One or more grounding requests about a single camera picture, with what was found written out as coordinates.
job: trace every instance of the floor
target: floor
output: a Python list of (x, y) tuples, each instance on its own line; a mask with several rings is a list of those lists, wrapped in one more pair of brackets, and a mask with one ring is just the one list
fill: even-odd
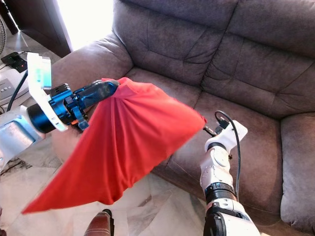
[[(23, 33), (9, 35), (3, 55), (32, 51), (60, 58)], [(113, 212), (115, 236), (201, 236), (205, 202), (149, 174), (111, 206), (83, 206), (22, 215), (21, 210), (50, 181), (61, 166), (51, 137), (24, 151), (0, 175), (0, 228), (8, 236), (82, 236), (91, 219), (105, 208)]]

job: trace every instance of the sofa armrest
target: sofa armrest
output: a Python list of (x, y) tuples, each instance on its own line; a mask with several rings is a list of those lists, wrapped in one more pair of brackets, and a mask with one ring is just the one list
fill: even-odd
[(315, 113), (281, 121), (283, 198), (281, 219), (315, 235)]
[(56, 62), (52, 67), (53, 87), (68, 83), (74, 91), (101, 78), (120, 79), (132, 67), (128, 51), (112, 32)]

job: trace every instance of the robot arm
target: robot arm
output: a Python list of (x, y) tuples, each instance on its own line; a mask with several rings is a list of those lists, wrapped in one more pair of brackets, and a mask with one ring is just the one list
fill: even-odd
[[(247, 134), (247, 128), (233, 121), (239, 140)], [(204, 236), (260, 236), (260, 233), (238, 202), (229, 173), (229, 154), (236, 145), (236, 135), (231, 123), (220, 134), (213, 131), (205, 144), (206, 154), (201, 161), (200, 185), (204, 191), (207, 210)]]
[(62, 84), (47, 95), (43, 89), (51, 88), (50, 60), (33, 53), (28, 53), (28, 74), (29, 91), (37, 103), (0, 115), (0, 172), (9, 160), (50, 131), (65, 131), (68, 125), (86, 129), (84, 109), (113, 95), (119, 85), (115, 80), (98, 80), (72, 92), (68, 84)]

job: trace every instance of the sofa cushion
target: sofa cushion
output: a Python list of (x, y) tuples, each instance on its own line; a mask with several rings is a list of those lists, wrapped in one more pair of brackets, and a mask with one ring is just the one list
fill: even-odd
[(193, 107), (201, 93), (201, 89), (190, 85), (185, 85), (175, 80), (171, 80), (162, 75), (143, 70), (137, 67), (131, 69), (126, 77), (136, 82), (151, 83), (162, 89), (167, 95), (176, 98), (180, 102)]
[(226, 34), (202, 88), (273, 118), (315, 111), (315, 60)]
[(228, 32), (315, 58), (311, 0), (239, 0)]
[(283, 198), (281, 219), (315, 235), (315, 113), (281, 121)]
[(119, 0), (113, 30), (136, 66), (195, 86), (224, 33)]
[[(241, 141), (242, 168), (240, 178), (241, 203), (280, 213), (282, 197), (282, 151), (279, 122), (253, 110), (203, 92), (195, 109), (208, 120), (211, 128), (217, 126), (215, 110), (223, 110), (239, 121), (249, 132)], [(172, 156), (169, 168), (176, 168), (199, 182), (199, 161), (204, 155), (204, 144), (209, 138), (200, 131)], [(237, 149), (232, 151), (231, 173), (235, 180)]]
[(238, 0), (124, 0), (193, 23), (225, 30)]

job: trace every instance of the red cloth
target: red cloth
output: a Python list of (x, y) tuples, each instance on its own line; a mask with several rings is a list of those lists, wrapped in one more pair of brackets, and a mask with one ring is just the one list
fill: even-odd
[(203, 128), (198, 112), (156, 86), (119, 82), (115, 94), (97, 106), (72, 155), (23, 213), (113, 204)]

